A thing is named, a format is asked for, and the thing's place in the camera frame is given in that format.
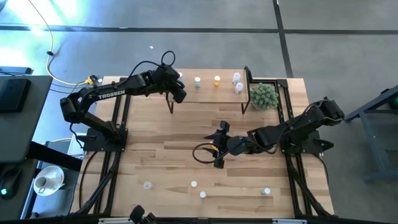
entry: white mug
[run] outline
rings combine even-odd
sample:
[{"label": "white mug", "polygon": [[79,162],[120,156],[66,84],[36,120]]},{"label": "white mug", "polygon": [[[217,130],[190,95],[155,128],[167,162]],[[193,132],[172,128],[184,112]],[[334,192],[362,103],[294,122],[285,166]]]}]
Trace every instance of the white mug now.
[{"label": "white mug", "polygon": [[39,177],[35,180],[35,186],[39,189],[39,193],[43,193],[46,189],[51,189],[55,182],[47,177]]}]

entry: small bottle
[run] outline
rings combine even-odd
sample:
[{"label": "small bottle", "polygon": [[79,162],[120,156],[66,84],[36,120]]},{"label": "small bottle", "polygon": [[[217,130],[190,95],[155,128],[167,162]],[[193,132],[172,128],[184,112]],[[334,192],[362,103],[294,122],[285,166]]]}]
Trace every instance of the small bottle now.
[{"label": "small bottle", "polygon": [[153,187],[153,185],[152,185],[150,182],[145,182],[145,183],[144,183],[144,189],[149,190],[149,189],[151,189],[152,187]]},{"label": "small bottle", "polygon": [[241,81],[241,74],[239,74],[238,72],[236,72],[234,74],[234,78],[232,79],[232,83],[234,83],[234,85],[238,84]]},{"label": "small bottle", "polygon": [[206,192],[200,192],[199,196],[200,198],[204,199],[207,196],[207,194]]},{"label": "small bottle", "polygon": [[269,194],[271,194],[271,190],[266,187],[266,188],[261,190],[261,194],[262,195],[269,195]]},{"label": "small bottle", "polygon": [[220,77],[217,75],[214,77],[214,86],[218,87],[220,85]]},{"label": "small bottle", "polygon": [[184,84],[184,77],[182,76],[182,72],[179,72],[178,74],[180,75],[180,78],[178,78],[178,81],[180,81]]},{"label": "small bottle", "polygon": [[195,88],[200,88],[200,78],[199,77],[195,78]]},{"label": "small bottle", "polygon": [[243,84],[237,83],[235,86],[235,94],[239,94],[243,90]]},{"label": "small bottle", "polygon": [[197,187],[197,185],[198,185],[198,182],[196,182],[196,181],[191,182],[191,187]]}]

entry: green plant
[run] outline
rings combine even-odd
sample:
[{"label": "green plant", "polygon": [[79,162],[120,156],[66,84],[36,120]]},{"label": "green plant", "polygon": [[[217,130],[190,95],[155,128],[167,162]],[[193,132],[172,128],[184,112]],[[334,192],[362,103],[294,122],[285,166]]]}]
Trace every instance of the green plant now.
[{"label": "green plant", "polygon": [[278,93],[272,85],[259,83],[250,90],[251,103],[257,110],[275,108],[278,105]]}]

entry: white bottle cap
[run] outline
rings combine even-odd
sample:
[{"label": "white bottle cap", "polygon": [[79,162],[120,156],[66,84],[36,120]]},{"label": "white bottle cap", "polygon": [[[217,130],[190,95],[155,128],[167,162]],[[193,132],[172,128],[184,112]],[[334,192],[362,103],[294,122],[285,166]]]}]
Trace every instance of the white bottle cap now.
[{"label": "white bottle cap", "polygon": [[205,198],[205,197],[206,197],[206,192],[200,192],[199,196],[200,196],[201,198]]},{"label": "white bottle cap", "polygon": [[144,189],[151,189],[151,188],[152,188],[152,184],[150,182],[144,183]]},{"label": "white bottle cap", "polygon": [[242,83],[238,83],[238,84],[236,84],[236,90],[238,90],[238,91],[241,91],[241,90],[243,90],[243,84]]},{"label": "white bottle cap", "polygon": [[270,190],[269,188],[264,188],[264,190],[262,190],[262,192],[263,192],[264,194],[270,194],[270,193],[271,193],[271,190]]}]

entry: small white object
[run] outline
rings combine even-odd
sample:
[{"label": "small white object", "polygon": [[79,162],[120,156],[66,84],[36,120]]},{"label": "small white object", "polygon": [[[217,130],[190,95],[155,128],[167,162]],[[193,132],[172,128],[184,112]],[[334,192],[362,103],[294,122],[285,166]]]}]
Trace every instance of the small white object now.
[{"label": "small white object", "polygon": [[[87,133],[77,133],[78,136],[85,136]],[[80,155],[84,154],[84,150],[80,148],[79,144],[77,143],[76,137],[72,134],[72,140],[70,141],[69,148],[68,148],[68,155]]]},{"label": "small white object", "polygon": [[239,74],[238,72],[236,72],[234,74],[234,78],[232,79],[232,83],[234,83],[234,85],[238,84],[239,81],[241,81],[241,74]]},{"label": "small white object", "polygon": [[196,78],[195,78],[195,87],[196,87],[196,88],[199,88],[199,87],[200,87],[200,78],[199,78],[199,77],[196,77]]},{"label": "small white object", "polygon": [[192,181],[192,182],[191,182],[191,186],[192,186],[192,187],[197,187],[197,185],[198,185],[198,182],[196,182],[196,181]]},{"label": "small white object", "polygon": [[271,189],[269,189],[269,188],[264,188],[264,189],[262,189],[261,190],[261,194],[263,194],[263,195],[269,195],[269,194],[271,194]]},{"label": "small white object", "polygon": [[39,196],[52,195],[63,186],[64,178],[63,170],[60,167],[48,166],[37,174],[33,189]]},{"label": "small white object", "polygon": [[243,84],[237,83],[235,86],[235,94],[239,94],[243,90]]},{"label": "small white object", "polygon": [[199,196],[200,196],[200,198],[205,198],[206,197],[206,192],[200,192]]},{"label": "small white object", "polygon": [[180,75],[180,78],[178,78],[178,80],[180,82],[184,83],[184,76],[183,76],[182,72],[179,72],[178,74]]},{"label": "small white object", "polygon": [[144,183],[144,189],[151,189],[153,185],[150,182],[145,182]]}]

